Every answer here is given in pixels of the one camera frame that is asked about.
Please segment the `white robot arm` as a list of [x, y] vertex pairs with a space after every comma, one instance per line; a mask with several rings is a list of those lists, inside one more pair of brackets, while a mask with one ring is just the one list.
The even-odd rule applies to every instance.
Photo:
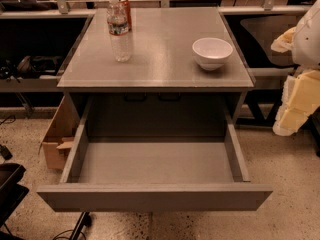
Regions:
[[296, 133], [320, 107], [320, 0], [317, 0], [298, 24], [271, 44], [271, 49], [290, 51], [298, 65], [283, 87], [273, 132], [279, 136]]

